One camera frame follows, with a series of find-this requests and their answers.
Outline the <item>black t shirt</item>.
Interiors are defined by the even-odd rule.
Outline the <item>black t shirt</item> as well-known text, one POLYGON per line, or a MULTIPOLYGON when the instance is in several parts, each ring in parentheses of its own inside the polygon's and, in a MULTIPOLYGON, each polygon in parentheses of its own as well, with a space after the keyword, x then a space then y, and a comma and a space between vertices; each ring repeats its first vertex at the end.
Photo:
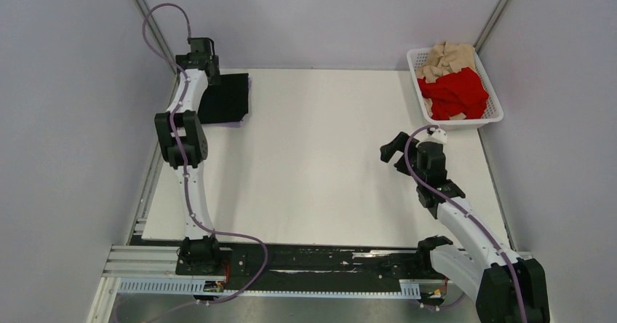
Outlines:
POLYGON ((248 73, 224 74, 218 86, 209 86, 202 95, 198 109, 201 124, 234 121, 247 111, 246 82, 248 73))

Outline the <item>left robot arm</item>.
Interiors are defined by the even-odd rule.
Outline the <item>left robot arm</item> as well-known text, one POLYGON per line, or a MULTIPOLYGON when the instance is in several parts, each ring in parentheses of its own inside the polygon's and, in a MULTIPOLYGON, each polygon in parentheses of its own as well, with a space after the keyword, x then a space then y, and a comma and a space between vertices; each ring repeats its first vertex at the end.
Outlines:
POLYGON ((188 38, 190 51, 178 55, 178 88, 164 113, 154 123, 162 157, 173 169, 182 193, 184 238, 178 253, 179 275, 210 275, 223 265, 204 190, 204 162, 208 144, 199 119, 202 95, 220 71, 214 41, 188 38))

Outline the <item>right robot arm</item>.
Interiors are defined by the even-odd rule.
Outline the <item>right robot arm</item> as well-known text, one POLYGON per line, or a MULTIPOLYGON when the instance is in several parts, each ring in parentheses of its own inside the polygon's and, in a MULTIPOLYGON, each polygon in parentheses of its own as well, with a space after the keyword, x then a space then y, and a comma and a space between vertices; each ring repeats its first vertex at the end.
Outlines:
POLYGON ((447 134, 436 125, 427 136, 400 132, 380 148, 388 163, 396 152, 398 172, 414 179, 418 200, 462 245, 433 236, 418 243, 419 274, 438 273, 454 281, 474 301, 481 322, 550 322, 546 274, 535 258, 524 258, 499 239, 473 211, 463 190, 448 176, 444 146, 447 134))

